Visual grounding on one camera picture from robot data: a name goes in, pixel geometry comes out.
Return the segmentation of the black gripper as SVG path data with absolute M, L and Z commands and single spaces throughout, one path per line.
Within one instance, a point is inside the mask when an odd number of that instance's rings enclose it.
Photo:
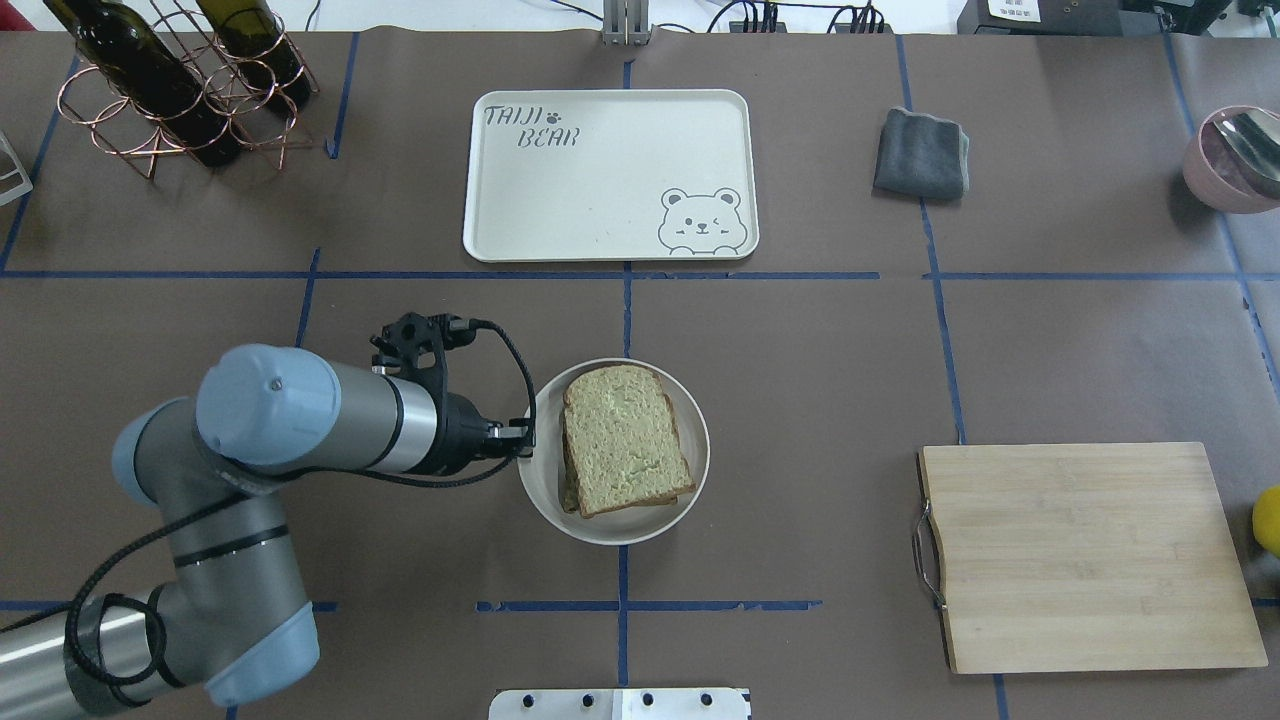
M 436 475 L 452 477 L 471 462 L 484 459 L 531 457 L 535 423 L 530 420 L 493 421 L 457 393 L 447 393 L 445 427 L 436 451 Z

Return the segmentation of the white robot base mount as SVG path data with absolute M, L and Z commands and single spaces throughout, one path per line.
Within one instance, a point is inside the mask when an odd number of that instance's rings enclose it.
M 489 719 L 751 719 L 750 691 L 732 687 L 508 689 Z

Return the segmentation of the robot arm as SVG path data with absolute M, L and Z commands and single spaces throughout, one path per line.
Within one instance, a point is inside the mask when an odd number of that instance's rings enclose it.
M 531 451 L 538 411 L 489 420 L 443 357 L 387 351 L 376 374 L 302 348 L 243 345 L 198 392 L 116 438 L 111 469 L 163 524 L 67 601 L 3 629 L 5 719 L 109 717 L 200 685 L 220 707 L 275 694 L 320 657 L 279 491 L 314 471 L 419 488 L 470 483 Z

